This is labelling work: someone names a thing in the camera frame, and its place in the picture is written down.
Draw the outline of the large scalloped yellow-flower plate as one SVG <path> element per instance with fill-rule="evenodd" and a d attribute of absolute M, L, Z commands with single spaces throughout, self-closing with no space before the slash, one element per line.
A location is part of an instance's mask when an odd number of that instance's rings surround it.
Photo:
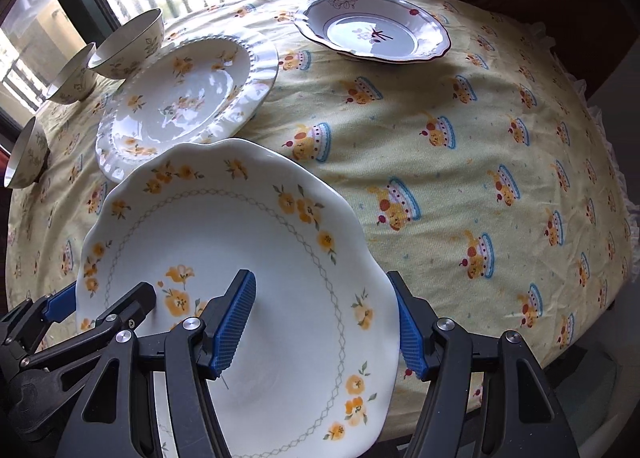
<path fill-rule="evenodd" d="M 380 436 L 395 291 L 346 200 L 291 159 L 244 140 L 168 149 L 107 195 L 77 268 L 80 330 L 143 283 L 134 334 L 191 343 L 157 389 L 165 456 L 177 370 L 196 365 L 232 456 L 358 457 Z"/>

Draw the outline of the cream leaf-pattern bowl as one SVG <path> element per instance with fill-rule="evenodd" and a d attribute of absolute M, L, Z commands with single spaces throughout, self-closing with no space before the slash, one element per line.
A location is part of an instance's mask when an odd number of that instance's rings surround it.
<path fill-rule="evenodd" d="M 35 183 L 46 166 L 49 144 L 43 126 L 32 117 L 18 136 L 6 165 L 3 184 L 7 189 L 25 189 Z"/>
<path fill-rule="evenodd" d="M 44 97 L 54 103 L 70 105 L 85 100 L 96 86 L 96 73 L 88 63 L 96 52 L 96 44 L 90 42 L 78 51 L 50 83 Z"/>
<path fill-rule="evenodd" d="M 111 33 L 91 56 L 88 68 L 105 78 L 126 79 L 160 48 L 164 35 L 162 10 L 147 10 Z"/>

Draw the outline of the beaded deep yellow-flower plate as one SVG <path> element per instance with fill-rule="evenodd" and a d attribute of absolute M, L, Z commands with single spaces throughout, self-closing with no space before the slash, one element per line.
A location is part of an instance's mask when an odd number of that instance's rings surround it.
<path fill-rule="evenodd" d="M 187 36 L 145 60 L 108 101 L 96 131 L 96 161 L 108 180 L 178 144 L 232 137 L 256 114 L 279 71 L 261 33 Z"/>

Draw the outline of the red-trimmed white deep plate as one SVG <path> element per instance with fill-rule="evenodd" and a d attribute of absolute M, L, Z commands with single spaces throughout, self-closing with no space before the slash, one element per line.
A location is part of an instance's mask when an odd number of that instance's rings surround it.
<path fill-rule="evenodd" d="M 406 0 L 308 0 L 294 24 L 307 39 L 365 61 L 425 63 L 451 48 L 437 18 Z"/>

